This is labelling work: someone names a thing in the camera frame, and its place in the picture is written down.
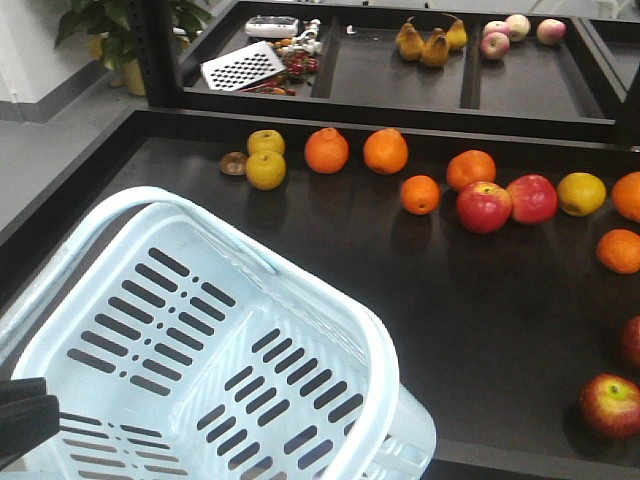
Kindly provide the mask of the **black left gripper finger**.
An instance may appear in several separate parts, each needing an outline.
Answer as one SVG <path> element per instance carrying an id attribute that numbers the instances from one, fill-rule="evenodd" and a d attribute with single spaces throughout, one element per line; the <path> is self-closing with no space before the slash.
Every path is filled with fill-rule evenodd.
<path id="1" fill-rule="evenodd" d="M 13 379 L 2 381 L 0 402 L 13 403 L 47 394 L 44 378 Z"/>
<path id="2" fill-rule="evenodd" d="M 1 455 L 20 456 L 59 432 L 59 402 L 40 395 L 1 404 Z"/>

